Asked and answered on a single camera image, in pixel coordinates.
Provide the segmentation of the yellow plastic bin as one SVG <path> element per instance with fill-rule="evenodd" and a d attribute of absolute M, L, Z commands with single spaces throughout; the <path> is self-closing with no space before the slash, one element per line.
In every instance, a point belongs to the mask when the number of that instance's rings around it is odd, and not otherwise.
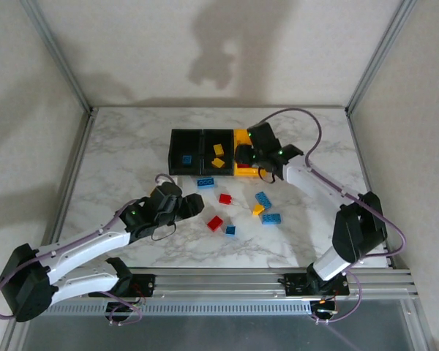
<path fill-rule="evenodd" d="M 235 161 L 235 150 L 238 145 L 251 145 L 252 141 L 250 140 L 249 133 L 246 129 L 235 129 L 233 130 L 233 140 L 234 140 L 234 176 L 237 177 L 253 177 L 260 178 L 266 177 L 267 172 L 264 169 L 259 169 L 258 166 L 253 166 L 251 168 L 237 168 Z"/>

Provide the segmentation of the black plastic bin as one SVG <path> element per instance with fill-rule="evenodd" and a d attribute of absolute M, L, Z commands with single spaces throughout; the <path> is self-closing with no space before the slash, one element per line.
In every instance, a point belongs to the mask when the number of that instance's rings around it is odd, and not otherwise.
<path fill-rule="evenodd" d="M 182 164 L 183 155 L 191 155 L 190 165 Z M 203 157 L 202 129 L 172 129 L 168 152 L 168 169 L 172 176 L 199 176 Z"/>
<path fill-rule="evenodd" d="M 234 135 L 232 129 L 205 129 L 203 131 L 203 174 L 205 176 L 232 176 L 234 171 Z M 218 168 L 212 162 L 217 158 L 214 146 L 221 145 L 224 151 L 219 156 L 225 164 Z"/>

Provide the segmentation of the small black electronics board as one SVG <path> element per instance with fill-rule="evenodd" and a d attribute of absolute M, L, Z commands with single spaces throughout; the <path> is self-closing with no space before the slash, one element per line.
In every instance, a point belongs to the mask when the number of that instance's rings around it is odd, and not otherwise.
<path fill-rule="evenodd" d="M 324 320 L 330 320 L 334 315 L 339 313 L 335 297 L 311 301 L 310 308 L 312 316 Z"/>
<path fill-rule="evenodd" d="M 106 314 L 129 314 L 132 312 L 132 309 L 128 307 L 126 304 L 120 303 L 118 301 L 108 302 L 106 305 L 105 313 Z"/>

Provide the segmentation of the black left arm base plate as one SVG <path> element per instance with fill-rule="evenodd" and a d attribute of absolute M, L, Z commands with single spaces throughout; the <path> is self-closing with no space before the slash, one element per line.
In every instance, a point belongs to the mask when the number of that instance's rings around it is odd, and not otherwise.
<path fill-rule="evenodd" d="M 129 285 L 129 295 L 150 298 L 154 293 L 156 276 L 154 274 L 134 274 Z"/>

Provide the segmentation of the wide aluminium mounting rail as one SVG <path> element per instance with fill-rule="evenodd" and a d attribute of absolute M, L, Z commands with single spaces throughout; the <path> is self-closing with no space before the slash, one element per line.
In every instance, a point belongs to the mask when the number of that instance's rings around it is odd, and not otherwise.
<path fill-rule="evenodd" d="M 106 268 L 77 268 L 51 284 L 51 302 L 91 295 L 104 291 L 124 298 L 134 274 L 154 274 L 154 293 L 160 300 L 320 300 L 322 298 L 384 299 L 417 296 L 413 277 L 408 270 L 390 268 L 357 268 L 343 276 L 349 284 L 350 295 L 287 296 L 277 282 L 285 273 L 305 273 L 303 268 L 133 268 L 131 274 L 120 279 Z"/>

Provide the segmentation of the aluminium table side rail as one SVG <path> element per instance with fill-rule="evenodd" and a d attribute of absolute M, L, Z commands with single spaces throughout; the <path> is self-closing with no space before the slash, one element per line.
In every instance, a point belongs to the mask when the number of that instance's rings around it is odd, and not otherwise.
<path fill-rule="evenodd" d="M 356 135 L 356 130 L 354 128 L 353 121 L 351 119 L 351 115 L 348 112 L 348 109 L 346 109 L 346 108 L 345 108 L 345 116 L 347 118 L 348 126 L 349 126 L 350 133 L 351 133 L 351 136 L 352 136 L 352 139 L 353 139 L 353 144 L 355 146 L 356 153 L 357 153 L 357 156 L 358 156 L 358 159 L 359 159 L 359 164 L 360 164 L 361 171 L 362 171 L 362 174 L 363 174 L 365 187 L 367 188 L 367 190 L 372 190 L 372 185 L 371 185 L 370 179 L 369 179 L 369 173 L 367 171 L 367 167 L 366 167 L 366 164 L 365 164 L 365 161 L 364 161 L 364 158 L 363 158 L 363 154 L 361 152 L 361 148 L 360 148 L 360 145 L 359 145 L 359 140 L 358 140 L 358 137 Z M 388 249 L 390 249 L 390 247 L 387 246 L 387 241 L 384 241 L 383 242 L 383 252 L 386 253 L 388 251 Z M 386 259 L 388 267 L 390 269 L 394 268 L 394 262 L 393 262 L 392 258 L 391 257 L 384 257 L 384 258 Z"/>
<path fill-rule="evenodd" d="M 44 244 L 53 244 L 60 238 L 80 167 L 86 152 L 86 147 L 98 112 L 99 108 L 93 107 L 89 113 L 84 114 L 82 117 L 75 138 L 75 144 L 70 152 L 70 157 L 59 188 L 59 203 L 56 208 L 55 217 L 46 231 L 45 238 L 42 240 Z"/>

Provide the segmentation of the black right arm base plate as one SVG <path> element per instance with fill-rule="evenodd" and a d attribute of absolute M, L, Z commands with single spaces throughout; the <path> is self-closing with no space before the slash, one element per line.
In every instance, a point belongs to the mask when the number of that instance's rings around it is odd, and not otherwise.
<path fill-rule="evenodd" d="M 288 297 L 350 295 L 348 280 L 342 274 L 324 281 L 313 273 L 285 273 L 277 282 Z"/>

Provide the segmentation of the aluminium frame post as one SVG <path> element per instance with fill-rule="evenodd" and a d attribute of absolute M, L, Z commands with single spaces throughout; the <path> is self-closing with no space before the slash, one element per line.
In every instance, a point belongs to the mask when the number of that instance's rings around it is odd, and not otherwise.
<path fill-rule="evenodd" d="M 399 4 L 389 21 L 382 37 L 380 38 L 376 49 L 372 54 L 368 65 L 358 81 L 354 92 L 352 93 L 348 104 L 345 107 L 346 116 L 350 118 L 356 111 L 361 101 L 369 89 L 372 81 L 385 61 L 391 47 L 398 38 L 403 26 L 407 22 L 410 14 L 419 0 L 399 0 Z"/>
<path fill-rule="evenodd" d="M 80 87 L 76 76 L 70 68 L 67 62 L 64 52 L 61 49 L 57 39 L 55 38 L 53 31 L 51 30 L 44 13 L 42 12 L 37 0 L 19 0 L 22 8 L 30 19 L 34 29 L 40 36 L 47 52 L 53 59 L 56 68 L 60 72 L 61 76 L 69 86 L 72 94 L 77 99 L 79 105 L 83 110 L 90 114 L 93 110 L 91 104 L 87 100 L 83 89 Z"/>

